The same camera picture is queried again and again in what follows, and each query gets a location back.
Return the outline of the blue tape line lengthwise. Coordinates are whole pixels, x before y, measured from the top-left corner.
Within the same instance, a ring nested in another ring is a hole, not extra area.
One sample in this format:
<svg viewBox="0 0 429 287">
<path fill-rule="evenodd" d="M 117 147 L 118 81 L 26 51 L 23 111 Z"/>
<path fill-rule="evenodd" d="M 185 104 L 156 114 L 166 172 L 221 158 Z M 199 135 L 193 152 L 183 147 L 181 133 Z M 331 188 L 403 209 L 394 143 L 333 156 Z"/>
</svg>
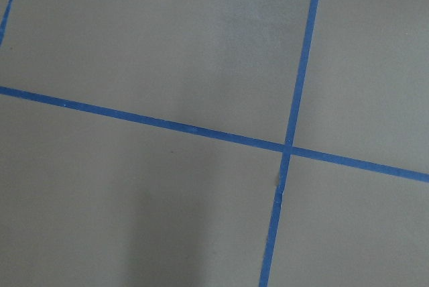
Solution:
<svg viewBox="0 0 429 287">
<path fill-rule="evenodd" d="M 310 49 L 312 44 L 314 24 L 316 21 L 316 14 L 319 0 L 310 0 L 306 25 L 304 30 L 304 37 L 302 42 L 302 49 L 298 63 L 298 70 L 296 81 L 294 85 L 294 92 L 292 96 L 292 103 L 290 107 L 290 114 L 288 117 L 288 124 L 286 128 L 286 136 L 284 148 L 282 151 L 282 158 L 279 169 L 278 185 L 275 188 L 273 196 L 273 204 L 271 209 L 271 216 L 269 227 L 267 231 L 267 239 L 265 242 L 264 255 L 261 263 L 261 271 L 259 275 L 259 287 L 267 286 L 269 284 L 269 276 L 271 271 L 271 264 L 273 260 L 273 253 L 275 249 L 275 242 L 278 233 L 278 226 L 282 211 L 282 202 L 284 191 L 286 189 L 288 170 L 292 156 L 292 146 L 294 144 L 294 137 L 298 123 L 298 116 L 300 111 L 300 103 L 302 99 L 302 92 L 306 78 L 306 69 L 308 66 L 308 59 L 310 56 Z"/>
</svg>

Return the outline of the blue tape line crosswise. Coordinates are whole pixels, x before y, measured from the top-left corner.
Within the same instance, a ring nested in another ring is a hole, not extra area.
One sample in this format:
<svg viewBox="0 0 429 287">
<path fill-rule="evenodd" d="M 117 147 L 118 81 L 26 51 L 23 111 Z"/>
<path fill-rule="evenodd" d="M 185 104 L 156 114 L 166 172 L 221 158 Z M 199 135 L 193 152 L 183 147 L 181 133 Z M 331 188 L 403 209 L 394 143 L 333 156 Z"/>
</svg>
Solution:
<svg viewBox="0 0 429 287">
<path fill-rule="evenodd" d="M 406 170 L 403 168 L 388 166 L 385 164 L 377 164 L 377 163 L 368 162 L 365 160 L 358 160 L 354 158 L 338 156 L 335 154 L 329 154 L 325 152 L 319 152 L 319 151 L 309 150 L 306 148 L 299 148 L 295 146 L 292 148 L 286 149 L 284 144 L 280 144 L 272 141 L 266 141 L 263 139 L 237 135 L 234 133 L 226 133 L 226 132 L 217 131 L 213 129 L 207 129 L 204 127 L 197 127 L 193 125 L 178 123 L 175 121 L 168 121 L 168 120 L 158 119 L 155 117 L 149 117 L 145 115 L 119 111 L 119 110 L 110 109 L 107 107 L 91 105 L 88 103 L 70 101 L 67 99 L 51 97 L 48 95 L 32 93 L 32 92 L 13 89 L 13 88 L 4 87 L 4 86 L 1 87 L 1 94 L 9 97 L 15 97 L 17 99 L 23 99 L 26 101 L 34 101 L 37 103 L 43 103 L 47 105 L 62 107 L 65 109 L 72 109 L 76 111 L 82 111 L 85 113 L 91 113 L 94 115 L 110 117 L 113 119 L 120 119 L 124 121 L 130 121 L 133 123 L 150 125 L 150 126 L 154 126 L 162 129 L 170 129 L 173 131 L 179 131 L 182 133 L 189 133 L 189 134 L 198 135 L 202 137 L 218 139 L 221 141 L 241 144 L 244 146 L 261 148 L 261 149 L 269 150 L 273 152 L 286 151 L 293 156 L 300 156 L 303 158 L 309 158 L 313 160 L 328 162 L 331 164 L 338 164 L 338 165 L 348 166 L 348 167 L 357 168 L 361 170 L 368 170 L 371 172 L 387 174 L 387 175 L 397 176 L 401 178 L 407 178 L 407 179 L 416 180 L 419 182 L 425 182 L 425 183 L 428 182 L 427 173 L 417 172 L 413 170 Z"/>
</svg>

